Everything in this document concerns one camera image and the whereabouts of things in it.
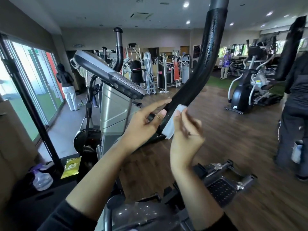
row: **poster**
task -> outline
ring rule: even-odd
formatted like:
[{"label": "poster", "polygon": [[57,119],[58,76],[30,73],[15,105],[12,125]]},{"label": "poster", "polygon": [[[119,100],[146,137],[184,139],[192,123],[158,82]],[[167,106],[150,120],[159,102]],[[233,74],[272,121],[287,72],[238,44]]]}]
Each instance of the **poster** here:
[{"label": "poster", "polygon": [[193,46],[193,58],[198,58],[200,56],[200,45]]}]

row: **yellow wipes package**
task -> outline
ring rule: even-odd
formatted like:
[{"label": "yellow wipes package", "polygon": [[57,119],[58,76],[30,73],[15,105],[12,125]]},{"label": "yellow wipes package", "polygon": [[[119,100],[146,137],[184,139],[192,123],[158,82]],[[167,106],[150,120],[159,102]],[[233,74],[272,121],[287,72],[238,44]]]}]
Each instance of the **yellow wipes package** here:
[{"label": "yellow wipes package", "polygon": [[78,174],[79,173],[78,170],[79,170],[80,161],[81,161],[81,157],[67,159],[65,169],[64,169],[64,172],[61,176],[61,179]]}]

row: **right hand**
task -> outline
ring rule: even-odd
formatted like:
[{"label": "right hand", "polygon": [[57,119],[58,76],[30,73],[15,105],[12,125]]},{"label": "right hand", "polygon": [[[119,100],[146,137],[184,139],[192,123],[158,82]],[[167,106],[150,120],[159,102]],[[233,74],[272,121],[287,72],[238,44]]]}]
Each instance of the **right hand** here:
[{"label": "right hand", "polygon": [[188,169],[205,140],[202,135],[201,121],[189,116],[186,108],[182,113],[176,111],[173,123],[174,136],[170,148],[171,169]]}]

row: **shoe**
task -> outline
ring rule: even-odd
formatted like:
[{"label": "shoe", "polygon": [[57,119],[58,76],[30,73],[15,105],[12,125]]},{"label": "shoe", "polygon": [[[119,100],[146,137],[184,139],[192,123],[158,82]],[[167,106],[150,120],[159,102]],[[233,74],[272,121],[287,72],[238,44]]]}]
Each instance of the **shoe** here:
[{"label": "shoe", "polygon": [[307,177],[302,177],[302,176],[300,176],[300,175],[295,175],[296,176],[296,178],[298,179],[298,180],[300,180],[300,181],[308,181],[308,176]]}]

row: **white pants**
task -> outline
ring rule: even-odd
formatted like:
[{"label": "white pants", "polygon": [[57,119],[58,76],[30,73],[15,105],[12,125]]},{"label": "white pants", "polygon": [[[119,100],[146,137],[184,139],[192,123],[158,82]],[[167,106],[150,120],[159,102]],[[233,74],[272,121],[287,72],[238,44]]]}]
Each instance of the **white pants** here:
[{"label": "white pants", "polygon": [[220,78],[227,78],[229,67],[222,67]]},{"label": "white pants", "polygon": [[70,110],[78,110],[79,104],[76,101],[76,93],[74,86],[70,87],[63,87],[62,91],[64,93],[65,99],[68,103],[68,106],[70,107]]}]

